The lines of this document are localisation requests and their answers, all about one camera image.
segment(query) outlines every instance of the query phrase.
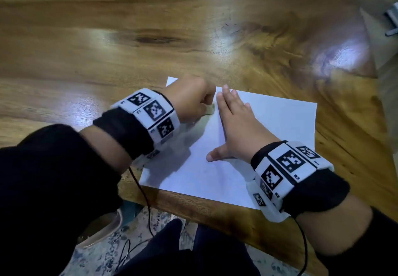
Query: wooden furniture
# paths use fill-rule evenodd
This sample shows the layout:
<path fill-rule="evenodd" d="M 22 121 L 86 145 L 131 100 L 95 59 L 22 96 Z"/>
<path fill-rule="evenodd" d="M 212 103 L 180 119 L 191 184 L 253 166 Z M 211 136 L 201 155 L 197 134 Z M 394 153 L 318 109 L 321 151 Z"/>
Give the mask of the wooden furniture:
<path fill-rule="evenodd" d="M 398 221 L 398 186 L 356 0 L 0 0 L 0 146 L 50 123 L 80 129 L 168 76 L 318 103 L 316 150 Z M 146 188 L 152 205 L 301 268 L 291 219 Z M 144 199 L 126 175 L 122 197 Z M 310 249 L 308 270 L 326 269 Z"/>

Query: left hand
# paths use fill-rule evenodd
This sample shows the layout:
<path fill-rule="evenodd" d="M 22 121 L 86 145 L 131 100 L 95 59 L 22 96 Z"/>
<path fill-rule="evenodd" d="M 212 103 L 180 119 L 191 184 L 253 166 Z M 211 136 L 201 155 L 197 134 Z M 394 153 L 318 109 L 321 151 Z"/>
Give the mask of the left hand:
<path fill-rule="evenodd" d="M 203 104 L 213 103 L 216 86 L 202 77 L 185 75 L 162 90 L 173 104 L 181 123 L 193 122 L 206 113 Z"/>

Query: right hand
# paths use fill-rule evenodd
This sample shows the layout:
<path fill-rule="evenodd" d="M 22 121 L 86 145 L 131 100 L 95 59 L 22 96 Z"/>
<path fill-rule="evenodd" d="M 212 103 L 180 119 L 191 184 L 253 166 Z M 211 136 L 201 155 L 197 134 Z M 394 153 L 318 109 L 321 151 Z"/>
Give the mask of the right hand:
<path fill-rule="evenodd" d="M 228 85 L 224 85 L 216 98 L 226 142 L 207 154 L 208 162 L 235 157 L 250 164 L 257 151 L 280 141 L 256 119 L 250 104 L 244 104 L 236 90 L 230 92 Z"/>

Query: leg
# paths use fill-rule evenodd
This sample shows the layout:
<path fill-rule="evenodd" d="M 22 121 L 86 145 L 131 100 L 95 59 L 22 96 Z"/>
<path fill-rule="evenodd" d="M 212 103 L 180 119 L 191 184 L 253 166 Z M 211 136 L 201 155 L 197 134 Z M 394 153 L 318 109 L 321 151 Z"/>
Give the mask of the leg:
<path fill-rule="evenodd" d="M 247 275 L 260 275 L 244 243 L 207 226 L 198 225 L 192 251 L 206 264 L 222 267 L 223 272 L 227 269 L 233 274 L 244 271 Z"/>
<path fill-rule="evenodd" d="M 125 263 L 119 271 L 125 271 L 129 266 L 150 257 L 178 251 L 181 229 L 182 221 L 173 219 L 149 241 L 140 253 Z"/>

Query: wooden table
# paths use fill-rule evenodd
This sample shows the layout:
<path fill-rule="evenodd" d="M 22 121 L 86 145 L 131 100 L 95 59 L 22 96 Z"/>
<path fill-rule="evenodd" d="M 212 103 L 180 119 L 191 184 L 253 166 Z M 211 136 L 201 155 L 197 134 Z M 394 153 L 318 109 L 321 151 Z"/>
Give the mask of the wooden table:
<path fill-rule="evenodd" d="M 132 91 L 184 73 L 317 102 L 316 150 L 353 193 L 398 221 L 397 178 L 356 0 L 0 0 L 1 146 L 49 123 L 90 125 Z M 145 190 L 156 208 L 303 265 L 291 219 L 274 224 L 257 210 Z M 144 203 L 127 178 L 120 193 Z M 308 272 L 326 273 L 312 249 Z"/>

